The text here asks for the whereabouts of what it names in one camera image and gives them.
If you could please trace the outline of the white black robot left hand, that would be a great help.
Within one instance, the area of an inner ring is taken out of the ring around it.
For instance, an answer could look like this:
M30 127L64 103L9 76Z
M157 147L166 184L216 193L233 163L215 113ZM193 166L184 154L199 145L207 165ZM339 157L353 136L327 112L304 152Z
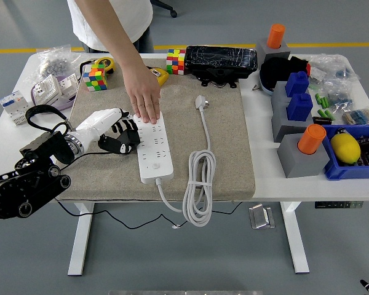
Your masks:
M129 154L140 144L138 127L129 112L120 108L93 112L66 136L74 155L85 154L91 143L114 154Z

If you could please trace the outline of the person's right hand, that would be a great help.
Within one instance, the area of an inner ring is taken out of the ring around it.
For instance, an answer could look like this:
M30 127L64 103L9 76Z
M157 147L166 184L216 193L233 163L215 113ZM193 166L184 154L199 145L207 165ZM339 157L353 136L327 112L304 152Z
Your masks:
M145 66L122 67L124 85L135 115L144 123L156 124L160 117L157 77Z

